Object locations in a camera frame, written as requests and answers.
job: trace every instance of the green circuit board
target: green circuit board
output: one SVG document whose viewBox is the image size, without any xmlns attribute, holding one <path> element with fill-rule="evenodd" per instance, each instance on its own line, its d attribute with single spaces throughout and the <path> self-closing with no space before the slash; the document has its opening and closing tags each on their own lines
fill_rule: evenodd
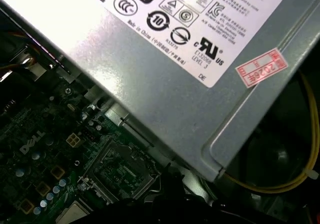
<svg viewBox="0 0 320 224">
<path fill-rule="evenodd" d="M 97 168 L 104 150 L 108 161 Z M 91 200 L 93 209 L 102 208 L 107 203 L 94 192 L 79 190 L 79 177 L 88 169 L 123 199 L 132 197 L 149 171 L 156 178 L 156 165 L 133 136 L 64 80 L 50 94 L 30 95 L 0 130 L 0 190 L 17 210 L 9 224 L 54 224 L 79 198 Z"/>
</svg>

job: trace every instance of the screw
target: screw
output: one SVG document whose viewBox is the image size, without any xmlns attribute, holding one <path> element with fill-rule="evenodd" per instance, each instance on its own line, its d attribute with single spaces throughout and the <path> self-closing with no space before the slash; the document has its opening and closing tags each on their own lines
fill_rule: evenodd
<svg viewBox="0 0 320 224">
<path fill-rule="evenodd" d="M 70 94 L 72 94 L 72 90 L 71 90 L 70 88 L 66 88 L 65 91 L 64 91 L 64 93 L 65 93 L 66 95 L 70 95 Z"/>
</svg>

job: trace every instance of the cable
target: cable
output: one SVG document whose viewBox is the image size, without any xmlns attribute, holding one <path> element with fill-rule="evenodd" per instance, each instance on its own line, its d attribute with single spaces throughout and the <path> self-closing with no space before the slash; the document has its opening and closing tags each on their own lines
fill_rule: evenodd
<svg viewBox="0 0 320 224">
<path fill-rule="evenodd" d="M 8 34 L 14 36 L 14 37 L 19 37 L 19 38 L 29 38 L 28 36 L 24 35 L 23 33 L 20 32 L 8 32 Z M 29 46 L 38 54 L 40 55 L 40 51 L 37 49 L 36 46 L 34 46 L 33 44 L 29 44 Z"/>
<path fill-rule="evenodd" d="M 212 198 L 213 201 L 218 200 L 218 197 L 215 195 L 215 193 L 208 186 L 207 182 L 204 179 L 200 178 L 200 184 L 205 189 L 205 191 L 209 194 L 209 196 Z"/>
<path fill-rule="evenodd" d="M 306 217 L 308 218 L 309 224 L 314 224 L 314 222 L 312 221 L 309 207 L 305 208 L 305 212 L 306 212 Z"/>
<path fill-rule="evenodd" d="M 6 66 L 1 66 L 0 67 L 0 71 L 4 71 L 4 70 L 10 70 L 12 68 L 18 68 L 20 66 L 20 64 L 9 64 Z"/>
<path fill-rule="evenodd" d="M 309 82 L 307 81 L 306 77 L 302 73 L 300 73 L 300 75 L 308 96 L 309 108 L 310 108 L 310 119 L 311 119 L 311 130 L 312 130 L 312 143 L 311 143 L 310 157 L 304 169 L 312 170 L 316 164 L 318 154 L 319 154 L 319 149 L 320 149 L 319 116 L 318 116 L 317 103 L 316 103 L 316 99 L 313 94 L 312 88 Z M 278 194 L 278 193 L 288 192 L 296 188 L 297 186 L 299 186 L 308 177 L 305 171 L 303 170 L 296 178 L 294 178 L 292 181 L 289 181 L 288 183 L 273 186 L 273 187 L 254 187 L 237 180 L 236 178 L 230 176 L 227 173 L 225 173 L 224 175 L 234 183 L 248 190 L 251 190 L 257 193 L 264 193 L 264 194 Z"/>
</svg>

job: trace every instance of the capacitor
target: capacitor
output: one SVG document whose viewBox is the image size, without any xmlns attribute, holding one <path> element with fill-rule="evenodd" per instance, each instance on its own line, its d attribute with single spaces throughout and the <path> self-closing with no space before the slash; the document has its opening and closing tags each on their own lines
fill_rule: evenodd
<svg viewBox="0 0 320 224">
<path fill-rule="evenodd" d="M 95 124 L 95 123 L 94 123 L 94 121 L 92 121 L 92 120 L 90 120 L 90 121 L 88 122 L 88 125 L 91 126 L 91 127 L 92 127 L 94 124 Z"/>
<path fill-rule="evenodd" d="M 46 153 L 45 152 L 40 152 L 40 151 L 34 151 L 32 154 L 31 154 L 31 158 L 33 160 L 39 160 L 40 158 L 43 159 L 46 157 Z"/>
<path fill-rule="evenodd" d="M 47 206 L 48 206 L 47 200 L 42 200 L 42 201 L 40 202 L 40 207 L 42 207 L 44 210 L 47 209 Z"/>
<path fill-rule="evenodd" d="M 33 214 L 40 215 L 40 213 L 41 213 L 41 208 L 39 208 L 39 207 L 34 208 Z"/>
<path fill-rule="evenodd" d="M 15 171 L 15 176 L 18 178 L 28 175 L 30 173 L 30 168 L 17 168 Z"/>
<path fill-rule="evenodd" d="M 87 118 L 88 118 L 88 114 L 85 113 L 85 112 L 82 112 L 82 113 L 81 113 L 81 120 L 84 121 L 84 120 L 87 119 Z"/>
<path fill-rule="evenodd" d="M 59 186 L 63 189 L 67 185 L 67 181 L 65 179 L 61 179 L 59 181 Z"/>
<path fill-rule="evenodd" d="M 52 202 L 52 200 L 54 199 L 54 194 L 53 193 L 48 193 L 46 195 L 46 199 L 49 201 L 49 202 Z"/>
<path fill-rule="evenodd" d="M 54 186 L 53 189 L 52 189 L 52 192 L 58 196 L 59 195 L 59 192 L 60 192 L 60 187 L 58 186 Z"/>
<path fill-rule="evenodd" d="M 51 146 L 54 142 L 55 142 L 55 139 L 53 138 L 52 135 L 46 135 L 46 137 L 44 138 L 44 143 L 47 146 Z"/>
<path fill-rule="evenodd" d="M 51 103 L 54 103 L 54 104 L 60 104 L 60 99 L 59 99 L 59 97 L 55 97 L 55 96 L 50 96 L 49 97 L 49 101 L 51 102 Z"/>
<path fill-rule="evenodd" d="M 101 126 L 101 125 L 97 125 L 97 126 L 95 127 L 95 129 L 97 129 L 98 131 L 101 131 L 101 130 L 102 130 L 102 126 Z"/>
</svg>

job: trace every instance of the yellow wire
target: yellow wire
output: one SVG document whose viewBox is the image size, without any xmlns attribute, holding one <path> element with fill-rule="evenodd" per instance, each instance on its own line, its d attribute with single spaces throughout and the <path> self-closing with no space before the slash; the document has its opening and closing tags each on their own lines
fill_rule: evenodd
<svg viewBox="0 0 320 224">
<path fill-rule="evenodd" d="M 316 164 L 319 149 L 320 149 L 319 116 L 318 116 L 317 103 L 316 103 L 316 99 L 313 94 L 312 88 L 310 87 L 306 77 L 302 73 L 300 73 L 300 75 L 301 75 L 303 84 L 305 86 L 308 100 L 309 100 L 311 130 L 312 130 L 312 143 L 311 143 L 310 157 L 305 166 L 305 170 L 312 170 Z M 264 194 L 278 194 L 278 193 L 284 193 L 284 192 L 290 191 L 296 188 L 297 186 L 299 186 L 301 183 L 303 183 L 308 177 L 305 171 L 303 170 L 296 178 L 294 178 L 292 181 L 289 181 L 288 183 L 273 186 L 273 187 L 254 187 L 235 179 L 234 177 L 230 176 L 227 173 L 225 173 L 224 175 L 234 183 L 237 183 L 238 185 L 246 189 L 249 189 L 257 193 L 264 193 Z"/>
</svg>

